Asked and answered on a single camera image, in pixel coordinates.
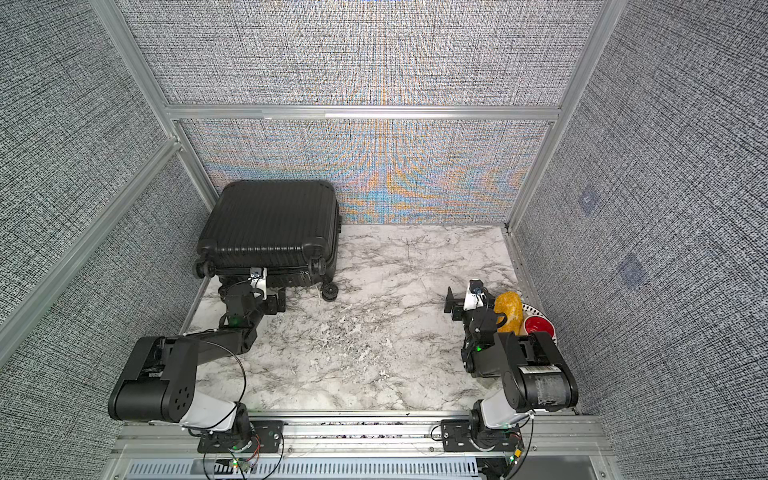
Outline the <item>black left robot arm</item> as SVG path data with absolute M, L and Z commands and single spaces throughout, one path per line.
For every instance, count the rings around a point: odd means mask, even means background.
M 286 310 L 283 288 L 240 281 L 221 288 L 225 314 L 216 329 L 173 337 L 145 336 L 134 345 L 109 397 L 114 420 L 176 423 L 206 433 L 247 437 L 248 421 L 240 399 L 225 401 L 196 393 L 200 365 L 250 351 L 261 320 Z

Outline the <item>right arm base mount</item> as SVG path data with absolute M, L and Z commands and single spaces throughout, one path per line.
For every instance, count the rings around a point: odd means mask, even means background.
M 439 433 L 449 453 L 515 452 L 524 446 L 518 428 L 490 429 L 479 420 L 443 420 Z

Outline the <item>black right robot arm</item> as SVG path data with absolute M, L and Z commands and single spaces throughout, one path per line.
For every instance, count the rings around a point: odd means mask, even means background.
M 506 429 L 536 411 L 577 405 L 577 382 L 553 336 L 522 331 L 523 304 L 517 293 L 494 296 L 482 281 L 471 280 L 462 298 L 447 291 L 444 312 L 463 325 L 465 371 L 500 381 L 496 392 L 473 407 L 478 431 Z

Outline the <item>black ribbed hard-shell suitcase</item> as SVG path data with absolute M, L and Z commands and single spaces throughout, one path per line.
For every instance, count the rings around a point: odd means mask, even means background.
M 340 232 L 340 205 L 328 181 L 234 181 L 199 235 L 194 271 L 231 285 L 261 268 L 272 289 L 319 284 L 332 302 Z

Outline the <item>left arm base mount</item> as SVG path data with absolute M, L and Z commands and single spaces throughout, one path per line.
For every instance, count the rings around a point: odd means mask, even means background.
M 284 426 L 279 420 L 258 420 L 234 425 L 226 432 L 205 432 L 199 437 L 197 452 L 278 453 L 281 450 Z

